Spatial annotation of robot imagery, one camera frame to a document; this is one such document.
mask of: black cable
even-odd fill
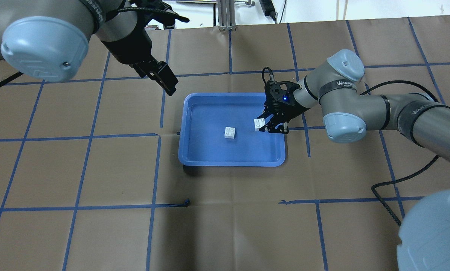
[[[261,70],[261,79],[263,80],[263,83],[266,84],[267,82],[265,81],[265,77],[263,76],[265,74],[265,70],[268,69],[268,73],[269,74],[273,74],[272,69],[270,69],[269,67],[264,67],[263,70]]]
[[[282,10],[282,16],[280,16],[280,23],[279,23],[279,24],[282,23],[282,19],[284,18],[284,12],[285,12],[285,6],[286,6],[286,5],[287,5],[287,0],[285,0],[284,8],[283,8],[283,10]]]
[[[5,84],[11,82],[11,81],[14,80],[15,78],[21,76],[21,75],[22,75],[22,72],[16,72],[15,74],[13,74],[13,75],[7,77],[6,79],[2,80],[2,81],[0,82],[0,88],[1,88],[2,86],[4,86]]]
[[[434,94],[432,94],[427,88],[423,87],[422,85],[420,85],[420,84],[418,84],[416,82],[411,82],[411,81],[407,81],[407,80],[392,80],[392,81],[383,82],[383,83],[380,83],[378,85],[375,85],[375,86],[369,88],[367,91],[364,91],[364,92],[362,92],[359,95],[367,94],[368,92],[373,91],[374,89],[376,89],[378,87],[382,87],[382,86],[389,85],[389,84],[409,84],[409,85],[418,87],[422,91],[427,93],[429,96],[431,96],[431,98],[433,98],[433,101],[439,102],[439,100],[434,96]]]
[[[171,12],[167,12],[164,10],[159,10],[159,9],[150,9],[150,8],[142,8],[142,7],[128,7],[128,8],[122,8],[122,9],[117,9],[116,12],[120,13],[120,12],[128,12],[128,11],[136,11],[136,12],[150,12],[150,13],[156,13],[156,14],[163,14],[163,15],[168,15],[170,17],[173,17],[175,19],[178,19],[179,21],[182,21],[184,23],[188,23],[190,22],[190,19],[180,16],[176,13],[171,13]]]
[[[374,89],[377,89],[378,87],[382,87],[388,84],[409,84],[412,86],[416,86],[418,88],[420,88],[422,91],[424,91],[425,93],[427,93],[429,96],[431,96],[431,98],[435,101],[438,102],[436,96],[434,96],[434,94],[432,94],[432,92],[430,92],[427,88],[425,88],[424,86],[415,83],[415,82],[411,82],[411,81],[407,81],[407,80],[393,80],[393,81],[387,81],[387,82],[383,82],[380,83],[378,85],[375,85],[371,88],[369,88],[367,91],[364,91],[363,93],[359,94],[359,95],[365,95],[367,93],[370,93],[371,91],[373,91]],[[385,209],[387,210],[387,212],[389,213],[389,215],[392,216],[392,219],[394,219],[395,223],[397,223],[397,225],[400,227],[401,226],[401,221],[399,220],[399,218],[397,217],[397,215],[394,213],[394,211],[392,211],[392,209],[390,208],[390,206],[385,202],[385,200],[379,195],[379,193],[377,192],[376,188],[377,187],[381,187],[381,186],[385,186],[385,185],[393,185],[396,183],[400,183],[400,182],[404,182],[406,180],[409,180],[413,177],[416,177],[417,175],[421,174],[422,172],[426,171],[428,168],[430,168],[439,158],[438,155],[434,156],[434,158],[427,163],[427,165],[425,165],[423,168],[421,168],[420,170],[412,173],[409,176],[400,178],[398,180],[395,181],[389,181],[389,182],[382,182],[382,183],[378,183],[375,184],[371,187],[372,192],[374,193],[374,195],[376,196],[376,198],[378,199],[378,201],[380,201],[380,203],[385,207]]]
[[[383,182],[383,183],[378,183],[375,184],[371,187],[372,192],[374,193],[374,195],[376,196],[376,198],[380,201],[380,203],[382,203],[382,205],[385,207],[385,209],[389,212],[389,214],[392,216],[392,218],[394,219],[394,221],[397,223],[397,225],[400,227],[401,226],[401,221],[399,220],[399,218],[397,217],[397,215],[394,213],[394,211],[392,211],[392,209],[390,208],[390,206],[385,202],[385,200],[378,194],[378,192],[376,191],[377,187],[381,187],[381,186],[385,186],[385,185],[390,185],[390,184],[396,184],[396,183],[400,183],[400,182],[404,182],[407,181],[413,177],[416,177],[417,175],[421,174],[422,172],[426,171],[428,168],[430,168],[439,158],[438,155],[434,156],[434,158],[427,163],[427,165],[425,165],[423,168],[421,168],[420,170],[412,173],[411,175],[404,177],[404,178],[400,178],[398,180],[395,181],[390,181],[390,182]]]

